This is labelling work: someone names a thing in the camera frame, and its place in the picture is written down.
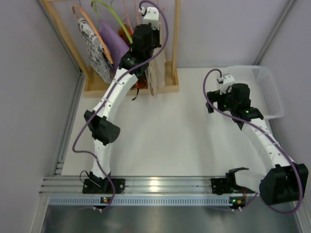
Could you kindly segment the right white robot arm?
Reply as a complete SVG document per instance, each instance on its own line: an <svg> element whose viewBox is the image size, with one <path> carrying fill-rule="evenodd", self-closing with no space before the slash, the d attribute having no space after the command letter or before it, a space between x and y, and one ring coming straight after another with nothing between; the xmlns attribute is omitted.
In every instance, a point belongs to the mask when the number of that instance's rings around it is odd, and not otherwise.
<svg viewBox="0 0 311 233"><path fill-rule="evenodd" d="M295 163L273 137L262 113L251 106L250 88L243 83L231 85L226 93L206 93L209 113L217 111L231 118L249 139L264 164L265 173L240 167L229 170L227 177L238 187L257 192L268 205L301 202L309 171Z"/></svg>

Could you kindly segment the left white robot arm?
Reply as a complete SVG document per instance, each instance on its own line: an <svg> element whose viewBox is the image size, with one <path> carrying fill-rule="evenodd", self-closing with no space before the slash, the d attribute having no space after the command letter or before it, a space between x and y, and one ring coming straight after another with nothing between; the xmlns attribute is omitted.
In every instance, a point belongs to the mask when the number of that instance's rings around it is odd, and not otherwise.
<svg viewBox="0 0 311 233"><path fill-rule="evenodd" d="M84 194L113 193L110 179L112 144L121 130L113 121L118 108L132 86L149 66L154 49L160 48L160 28L151 24L135 27L130 50L121 58L115 77L101 101L87 110L84 118L94 139L95 155L93 168L84 181Z"/></svg>

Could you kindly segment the beige trousers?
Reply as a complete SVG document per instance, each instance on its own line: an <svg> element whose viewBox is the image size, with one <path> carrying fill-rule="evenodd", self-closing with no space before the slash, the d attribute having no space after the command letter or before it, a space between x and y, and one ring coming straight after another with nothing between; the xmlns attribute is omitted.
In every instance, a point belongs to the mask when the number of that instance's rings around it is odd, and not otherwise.
<svg viewBox="0 0 311 233"><path fill-rule="evenodd" d="M149 62L148 66L148 90L151 95L156 95L158 90L165 87L165 51L162 51L155 59Z"/></svg>

